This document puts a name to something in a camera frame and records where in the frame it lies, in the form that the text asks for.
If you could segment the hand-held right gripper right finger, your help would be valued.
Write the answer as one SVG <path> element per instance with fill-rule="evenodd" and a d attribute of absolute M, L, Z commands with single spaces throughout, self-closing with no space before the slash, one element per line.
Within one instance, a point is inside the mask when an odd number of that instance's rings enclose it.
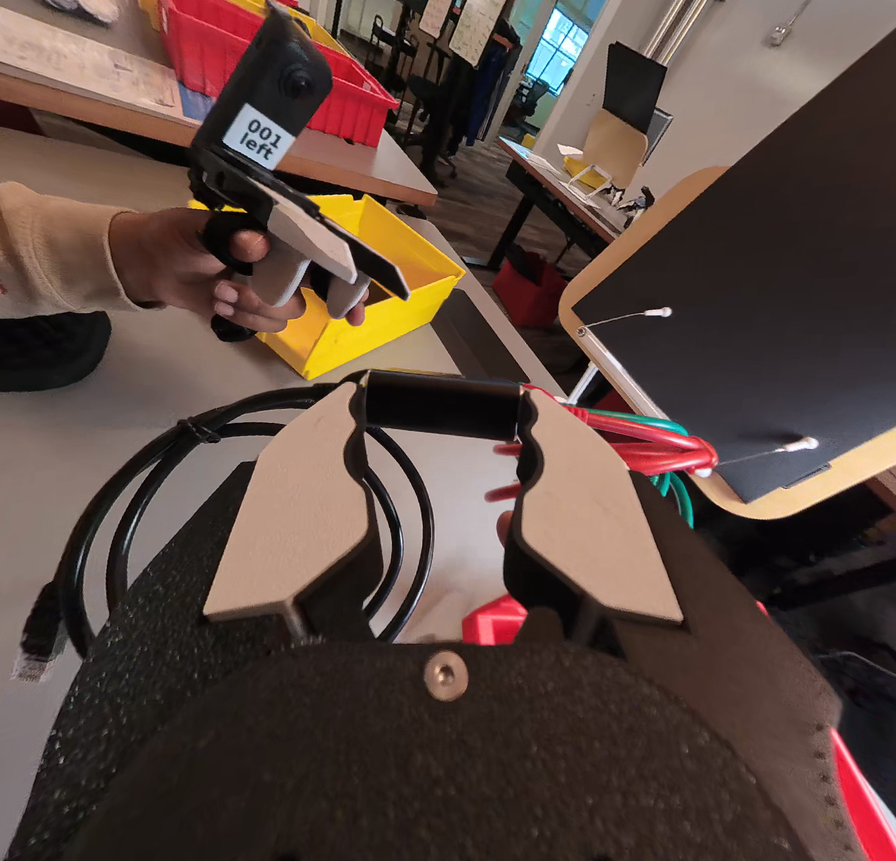
<path fill-rule="evenodd" d="M 553 396 L 525 389 L 520 484 L 504 549 L 504 586 L 547 610 L 564 639 L 592 642 L 611 621 L 678 629 L 685 615 L 630 470 Z"/>

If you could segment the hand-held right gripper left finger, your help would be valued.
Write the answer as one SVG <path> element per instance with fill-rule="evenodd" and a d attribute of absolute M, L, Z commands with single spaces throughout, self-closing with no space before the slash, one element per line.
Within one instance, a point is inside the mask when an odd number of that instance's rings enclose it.
<path fill-rule="evenodd" d="M 385 564 L 364 484 L 364 391 L 337 386 L 259 456 L 203 614 L 279 615 L 297 633 L 370 638 L 365 600 Z"/>

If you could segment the yellow plastic bin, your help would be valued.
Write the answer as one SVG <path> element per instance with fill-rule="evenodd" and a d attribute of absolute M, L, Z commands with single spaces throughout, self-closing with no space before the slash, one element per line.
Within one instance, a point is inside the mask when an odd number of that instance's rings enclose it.
<path fill-rule="evenodd" d="M 407 302 L 372 286 L 364 323 L 351 327 L 331 319 L 323 301 L 303 289 L 306 313 L 279 333 L 262 333 L 264 344 L 303 379 L 310 381 L 353 362 L 429 324 L 462 279 L 462 267 L 368 195 L 312 195 L 323 214 L 364 240 L 398 266 L 411 291 Z"/>

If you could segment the red plastic bin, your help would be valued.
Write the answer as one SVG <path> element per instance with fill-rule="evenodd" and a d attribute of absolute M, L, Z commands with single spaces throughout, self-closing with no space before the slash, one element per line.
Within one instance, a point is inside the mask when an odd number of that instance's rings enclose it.
<path fill-rule="evenodd" d="M 480 607 L 462 621 L 464 643 L 502 645 L 514 641 L 528 613 L 509 595 Z M 827 735 L 832 746 L 834 777 L 859 845 L 870 860 L 895 859 L 894 818 L 851 756 L 835 728 Z"/>

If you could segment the person's left hand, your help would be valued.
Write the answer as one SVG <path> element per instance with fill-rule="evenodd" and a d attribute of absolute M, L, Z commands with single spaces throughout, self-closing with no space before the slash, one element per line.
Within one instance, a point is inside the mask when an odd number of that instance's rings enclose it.
<path fill-rule="evenodd" d="M 265 304 L 250 287 L 202 245 L 199 234 L 210 211 L 170 208 L 158 212 L 123 212 L 108 229 L 111 260 L 129 300 L 163 305 L 255 332 L 277 333 L 306 311 L 302 292 L 281 307 Z"/>

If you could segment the red ribbed crate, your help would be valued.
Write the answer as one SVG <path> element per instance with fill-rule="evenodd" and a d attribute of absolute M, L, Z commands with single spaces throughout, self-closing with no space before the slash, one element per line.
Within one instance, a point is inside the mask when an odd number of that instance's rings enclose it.
<path fill-rule="evenodd" d="M 215 98 L 258 32 L 263 0 L 138 0 L 161 34 L 175 75 L 184 87 Z M 399 102 L 311 18 L 291 9 L 327 60 L 332 89 L 312 117 L 311 130 L 376 148 L 387 114 Z"/>

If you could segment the wooden table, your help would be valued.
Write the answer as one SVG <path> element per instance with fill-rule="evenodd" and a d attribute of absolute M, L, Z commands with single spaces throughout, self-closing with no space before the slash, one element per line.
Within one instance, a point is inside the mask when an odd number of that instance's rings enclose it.
<path fill-rule="evenodd" d="M 65 46 L 79 37 L 167 68 L 161 39 L 135 0 L 122 7 L 121 20 L 110 29 L 54 12 L 35 0 L 2 0 L 3 27 L 14 27 L 18 35 L 20 30 L 38 25 L 56 29 Z M 120 101 L 106 91 L 83 89 L 70 79 L 39 74 L 30 62 L 19 65 L 4 61 L 2 100 L 180 148 L 191 144 L 199 127 L 198 121 L 185 117 L 179 98 L 172 113 L 163 113 L 140 102 Z M 428 206 L 437 199 L 433 185 L 386 134 L 382 134 L 377 147 L 370 148 L 306 131 L 282 160 L 280 170 L 397 202 Z"/>

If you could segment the small red bag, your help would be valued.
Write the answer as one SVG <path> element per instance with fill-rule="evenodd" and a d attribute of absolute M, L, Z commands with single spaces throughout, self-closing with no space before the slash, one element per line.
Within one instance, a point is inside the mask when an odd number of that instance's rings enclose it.
<path fill-rule="evenodd" d="M 537 252 L 511 244 L 493 283 L 514 326 L 549 329 L 558 316 L 567 281 L 556 266 Z"/>

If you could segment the white board stand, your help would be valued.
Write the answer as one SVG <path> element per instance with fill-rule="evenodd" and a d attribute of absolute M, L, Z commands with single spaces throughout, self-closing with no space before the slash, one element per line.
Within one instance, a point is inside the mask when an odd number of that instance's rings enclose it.
<path fill-rule="evenodd" d="M 636 414 L 671 420 L 622 367 L 621 363 L 597 338 L 593 330 L 580 326 L 574 329 L 573 337 L 588 357 L 588 366 L 567 397 L 571 403 L 582 399 L 589 385 L 598 375 L 601 375 Z"/>

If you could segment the paper sheet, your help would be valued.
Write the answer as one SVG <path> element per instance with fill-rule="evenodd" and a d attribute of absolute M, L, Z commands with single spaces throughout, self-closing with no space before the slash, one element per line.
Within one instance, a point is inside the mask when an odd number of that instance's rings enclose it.
<path fill-rule="evenodd" d="M 133 111 L 185 118 L 172 69 L 7 9 L 1 71 Z"/>

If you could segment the wooden desk with black legs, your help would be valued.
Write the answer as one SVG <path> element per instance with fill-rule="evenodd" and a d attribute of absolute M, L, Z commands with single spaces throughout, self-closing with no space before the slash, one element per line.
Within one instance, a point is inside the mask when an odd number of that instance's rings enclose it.
<path fill-rule="evenodd" d="M 507 138 L 499 138 L 497 144 L 509 154 L 505 178 L 521 192 L 521 199 L 490 257 L 479 267 L 499 271 L 534 209 L 562 233 L 566 240 L 564 251 L 576 247 L 592 259 L 622 234 L 620 227 L 611 225 L 607 217 L 580 200 L 560 177 L 536 164 L 532 150 Z"/>

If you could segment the hanging jackets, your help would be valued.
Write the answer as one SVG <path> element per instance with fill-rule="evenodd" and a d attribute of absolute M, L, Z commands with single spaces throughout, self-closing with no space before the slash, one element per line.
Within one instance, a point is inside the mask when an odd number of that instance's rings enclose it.
<path fill-rule="evenodd" d="M 462 143 L 472 147 L 485 135 L 519 60 L 520 36 L 503 16 L 498 18 L 496 34 L 497 38 L 487 44 L 475 71 L 462 79 L 450 136 L 443 151 L 446 159 L 454 158 Z"/>

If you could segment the window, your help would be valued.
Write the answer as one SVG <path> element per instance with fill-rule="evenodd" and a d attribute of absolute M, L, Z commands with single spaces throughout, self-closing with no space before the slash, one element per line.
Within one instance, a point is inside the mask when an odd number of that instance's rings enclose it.
<path fill-rule="evenodd" d="M 544 83 L 547 93 L 558 96 L 587 43 L 592 24 L 591 20 L 570 17 L 565 9 L 554 7 L 523 78 L 531 84 Z"/>

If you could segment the black knit cloth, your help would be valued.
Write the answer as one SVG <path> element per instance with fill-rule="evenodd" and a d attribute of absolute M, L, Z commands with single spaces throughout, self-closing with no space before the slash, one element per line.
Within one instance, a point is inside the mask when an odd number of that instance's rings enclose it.
<path fill-rule="evenodd" d="M 110 335 L 103 311 L 2 319 L 2 393 L 47 391 L 85 379 L 102 361 Z"/>

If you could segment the small black board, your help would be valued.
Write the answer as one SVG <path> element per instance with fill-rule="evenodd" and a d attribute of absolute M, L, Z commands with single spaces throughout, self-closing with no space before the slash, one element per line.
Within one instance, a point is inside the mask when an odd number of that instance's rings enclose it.
<path fill-rule="evenodd" d="M 617 189 L 626 190 L 648 150 L 648 129 L 666 67 L 621 42 L 608 48 L 602 107 L 585 138 L 583 161 L 595 165 Z"/>

